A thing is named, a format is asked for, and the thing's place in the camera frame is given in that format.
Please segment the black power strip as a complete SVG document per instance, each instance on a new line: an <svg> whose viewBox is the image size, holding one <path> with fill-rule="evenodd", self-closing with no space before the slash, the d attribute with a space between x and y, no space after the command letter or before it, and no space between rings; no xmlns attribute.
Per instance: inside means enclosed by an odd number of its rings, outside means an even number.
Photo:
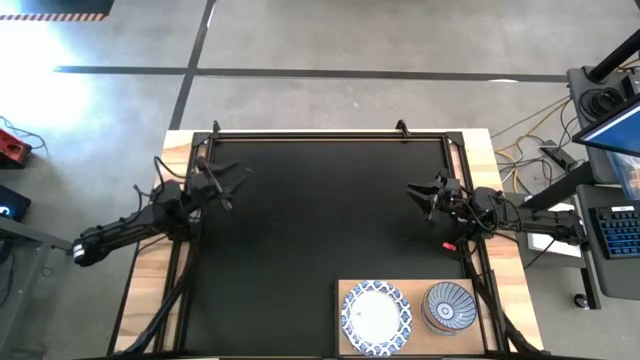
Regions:
<svg viewBox="0 0 640 360"><path fill-rule="evenodd" d="M564 171L572 170L578 161L552 140L544 142L539 149Z"/></svg>

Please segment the black pole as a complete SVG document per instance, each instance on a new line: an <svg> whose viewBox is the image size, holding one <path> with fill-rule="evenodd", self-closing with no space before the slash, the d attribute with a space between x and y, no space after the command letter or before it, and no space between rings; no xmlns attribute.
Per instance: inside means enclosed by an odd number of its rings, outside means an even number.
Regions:
<svg viewBox="0 0 640 360"><path fill-rule="evenodd" d="M614 72L633 53L640 51L640 28L614 49L598 65L587 73L587 78L599 83Z"/></svg>

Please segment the black backlit keyboard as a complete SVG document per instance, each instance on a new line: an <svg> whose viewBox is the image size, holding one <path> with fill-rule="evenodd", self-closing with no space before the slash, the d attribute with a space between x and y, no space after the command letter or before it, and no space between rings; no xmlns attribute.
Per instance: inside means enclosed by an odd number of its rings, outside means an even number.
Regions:
<svg viewBox="0 0 640 360"><path fill-rule="evenodd" d="M640 210L632 205L596 207L589 215L607 259L640 258Z"/></svg>

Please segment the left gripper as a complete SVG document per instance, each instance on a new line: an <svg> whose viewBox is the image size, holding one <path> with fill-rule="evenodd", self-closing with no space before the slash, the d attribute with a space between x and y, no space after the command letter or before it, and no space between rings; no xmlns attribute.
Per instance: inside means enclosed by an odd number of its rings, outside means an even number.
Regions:
<svg viewBox="0 0 640 360"><path fill-rule="evenodd" d="M248 179L248 175L243 175L229 185L221 187L216 176L222 176L229 170L235 168L238 162L226 164L210 164L205 158L194 160L195 169L188 176L188 193L191 200L198 204L207 204L217 195L224 210L233 210L234 194Z"/></svg>

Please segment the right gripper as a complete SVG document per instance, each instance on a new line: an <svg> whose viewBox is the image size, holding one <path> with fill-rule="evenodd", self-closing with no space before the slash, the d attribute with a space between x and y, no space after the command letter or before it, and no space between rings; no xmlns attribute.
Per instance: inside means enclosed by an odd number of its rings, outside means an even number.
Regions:
<svg viewBox="0 0 640 360"><path fill-rule="evenodd" d="M438 210L452 217L465 219L467 216L466 202L460 180L453 177L446 169L438 173L437 180L440 181L441 188L439 185L409 184L407 193L412 198L428 200L423 208L428 222L438 220ZM437 195L437 203L429 200Z"/></svg>

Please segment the black device with light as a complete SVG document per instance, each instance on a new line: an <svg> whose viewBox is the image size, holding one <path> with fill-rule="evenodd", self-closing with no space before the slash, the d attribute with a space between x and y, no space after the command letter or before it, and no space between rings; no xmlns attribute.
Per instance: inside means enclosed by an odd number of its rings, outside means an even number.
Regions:
<svg viewBox="0 0 640 360"><path fill-rule="evenodd" d="M21 222L30 205L29 198L0 185L0 216Z"/></svg>

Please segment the grey equipment cart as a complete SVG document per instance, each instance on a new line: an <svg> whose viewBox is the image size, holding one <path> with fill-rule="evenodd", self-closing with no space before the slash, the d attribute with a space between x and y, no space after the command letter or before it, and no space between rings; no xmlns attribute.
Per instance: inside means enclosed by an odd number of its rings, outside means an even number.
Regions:
<svg viewBox="0 0 640 360"><path fill-rule="evenodd" d="M576 109L579 126L586 128L598 119L585 110L587 99L605 88L615 89L624 101L640 93L640 70L613 72L600 82L592 82L587 74L590 67L571 68L567 71L568 87L571 99ZM587 158L590 162L593 177L597 184L614 185L617 177L609 163L605 150L587 147Z"/></svg>

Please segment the grey desk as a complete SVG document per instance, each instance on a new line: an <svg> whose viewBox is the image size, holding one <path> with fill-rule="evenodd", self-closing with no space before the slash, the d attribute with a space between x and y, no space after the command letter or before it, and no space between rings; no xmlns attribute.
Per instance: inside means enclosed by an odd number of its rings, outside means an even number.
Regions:
<svg viewBox="0 0 640 360"><path fill-rule="evenodd" d="M590 185L578 186L577 197L602 293L608 297L640 301L640 258L607 259L589 215L589 209L596 207L632 205L640 210L640 201L628 200L619 188Z"/></svg>

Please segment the computer monitor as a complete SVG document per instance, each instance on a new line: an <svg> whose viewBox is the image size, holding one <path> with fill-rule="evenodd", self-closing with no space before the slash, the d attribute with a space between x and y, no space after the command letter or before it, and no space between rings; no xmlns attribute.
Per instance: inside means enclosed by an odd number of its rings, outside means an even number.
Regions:
<svg viewBox="0 0 640 360"><path fill-rule="evenodd" d="M579 131L572 141L640 157L640 94Z"/></svg>

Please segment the white paper sheet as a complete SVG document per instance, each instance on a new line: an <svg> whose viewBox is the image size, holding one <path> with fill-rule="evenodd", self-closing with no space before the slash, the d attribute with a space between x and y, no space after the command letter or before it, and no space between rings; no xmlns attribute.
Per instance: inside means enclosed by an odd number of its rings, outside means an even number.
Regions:
<svg viewBox="0 0 640 360"><path fill-rule="evenodd" d="M527 234L528 248L535 251L547 250L548 252L580 258L581 250L578 245L569 245L564 242L554 240L549 235L539 233Z"/></svg>

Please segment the dark patterned ceramic bowl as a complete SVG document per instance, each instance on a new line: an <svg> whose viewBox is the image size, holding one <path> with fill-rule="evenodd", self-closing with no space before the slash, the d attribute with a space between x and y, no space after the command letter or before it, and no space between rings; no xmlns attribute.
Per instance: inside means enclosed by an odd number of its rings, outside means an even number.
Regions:
<svg viewBox="0 0 640 360"><path fill-rule="evenodd" d="M475 322L475 298L461 285L443 281L430 286L426 292L427 314L436 335L457 335Z"/></svg>

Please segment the black desk leg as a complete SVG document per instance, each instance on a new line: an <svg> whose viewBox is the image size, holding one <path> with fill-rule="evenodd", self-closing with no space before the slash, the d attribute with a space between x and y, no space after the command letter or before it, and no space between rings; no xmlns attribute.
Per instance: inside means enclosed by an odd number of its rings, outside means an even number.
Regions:
<svg viewBox="0 0 640 360"><path fill-rule="evenodd" d="M520 205L521 209L547 210L557 203L576 193L579 185L592 185L595 183L593 170L589 161L570 170L565 177L548 186L540 193L533 195Z"/></svg>

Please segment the blue printed box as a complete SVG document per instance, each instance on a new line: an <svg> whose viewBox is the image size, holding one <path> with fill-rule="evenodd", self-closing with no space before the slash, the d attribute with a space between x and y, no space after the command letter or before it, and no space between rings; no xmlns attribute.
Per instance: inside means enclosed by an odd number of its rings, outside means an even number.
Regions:
<svg viewBox="0 0 640 360"><path fill-rule="evenodd" d="M610 151L607 157L626 198L640 201L640 157Z"/></svg>

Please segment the blue patterned paper bowl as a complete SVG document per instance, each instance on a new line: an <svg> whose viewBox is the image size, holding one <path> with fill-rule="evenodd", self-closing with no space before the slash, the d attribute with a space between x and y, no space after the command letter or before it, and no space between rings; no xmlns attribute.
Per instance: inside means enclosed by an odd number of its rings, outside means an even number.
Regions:
<svg viewBox="0 0 640 360"><path fill-rule="evenodd" d="M367 357L397 355L409 341L412 322L408 298L388 281L358 281L340 303L341 331Z"/></svg>

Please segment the black hazard-striped floor mat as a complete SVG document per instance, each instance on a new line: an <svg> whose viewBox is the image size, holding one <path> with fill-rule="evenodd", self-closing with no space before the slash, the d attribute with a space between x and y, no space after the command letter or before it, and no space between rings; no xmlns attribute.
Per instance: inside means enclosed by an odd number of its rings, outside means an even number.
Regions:
<svg viewBox="0 0 640 360"><path fill-rule="evenodd" d="M0 0L0 21L102 21L115 0Z"/></svg>

